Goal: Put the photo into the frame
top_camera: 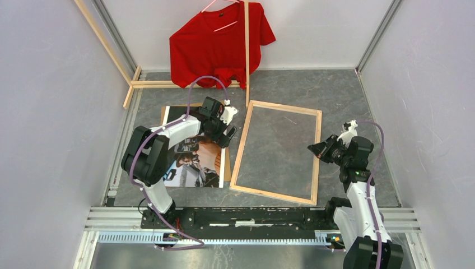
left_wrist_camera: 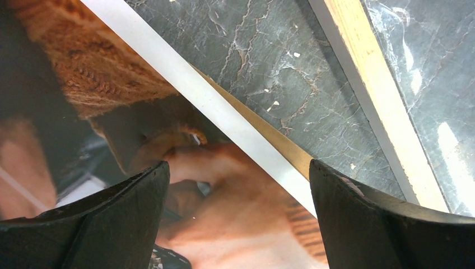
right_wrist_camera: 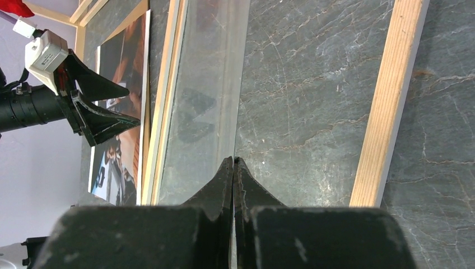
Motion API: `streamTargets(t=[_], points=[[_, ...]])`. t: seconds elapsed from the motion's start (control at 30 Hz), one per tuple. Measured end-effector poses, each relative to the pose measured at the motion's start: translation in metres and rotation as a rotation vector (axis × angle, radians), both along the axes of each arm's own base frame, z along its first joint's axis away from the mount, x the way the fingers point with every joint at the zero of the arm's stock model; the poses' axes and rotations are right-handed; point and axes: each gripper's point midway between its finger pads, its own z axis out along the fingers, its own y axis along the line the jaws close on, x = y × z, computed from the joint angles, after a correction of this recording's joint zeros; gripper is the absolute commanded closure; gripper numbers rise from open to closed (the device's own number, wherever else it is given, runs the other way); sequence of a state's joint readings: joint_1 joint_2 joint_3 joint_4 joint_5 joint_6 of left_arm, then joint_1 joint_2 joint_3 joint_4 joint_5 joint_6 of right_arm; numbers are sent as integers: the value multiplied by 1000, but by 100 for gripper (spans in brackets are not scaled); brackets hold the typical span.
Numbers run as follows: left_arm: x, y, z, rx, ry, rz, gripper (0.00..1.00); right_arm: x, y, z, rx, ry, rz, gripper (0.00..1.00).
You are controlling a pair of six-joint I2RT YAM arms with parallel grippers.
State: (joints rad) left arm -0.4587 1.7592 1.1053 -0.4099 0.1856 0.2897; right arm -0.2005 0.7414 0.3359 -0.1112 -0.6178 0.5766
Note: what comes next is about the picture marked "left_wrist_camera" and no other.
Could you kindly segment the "light wooden picture frame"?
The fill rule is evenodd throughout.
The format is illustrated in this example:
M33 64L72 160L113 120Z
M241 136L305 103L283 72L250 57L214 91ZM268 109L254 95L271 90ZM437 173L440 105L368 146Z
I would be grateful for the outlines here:
M310 1L408 202L448 212L361 1Z

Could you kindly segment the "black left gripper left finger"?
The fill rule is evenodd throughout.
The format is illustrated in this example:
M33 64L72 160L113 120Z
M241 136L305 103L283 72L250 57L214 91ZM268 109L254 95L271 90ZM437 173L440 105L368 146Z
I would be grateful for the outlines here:
M147 268L170 182L162 161L112 187L1 222L2 268Z

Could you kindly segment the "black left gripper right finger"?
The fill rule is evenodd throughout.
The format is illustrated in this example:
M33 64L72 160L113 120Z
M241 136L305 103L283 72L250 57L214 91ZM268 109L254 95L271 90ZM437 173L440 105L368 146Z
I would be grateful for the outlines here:
M474 218L400 200L312 160L330 268L473 268Z

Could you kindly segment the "printed photo with white border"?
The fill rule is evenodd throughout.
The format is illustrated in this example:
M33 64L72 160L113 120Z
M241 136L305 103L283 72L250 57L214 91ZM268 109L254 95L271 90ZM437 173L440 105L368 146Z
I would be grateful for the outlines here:
M162 161L147 268L328 268L316 218L82 1L1 2L1 222Z

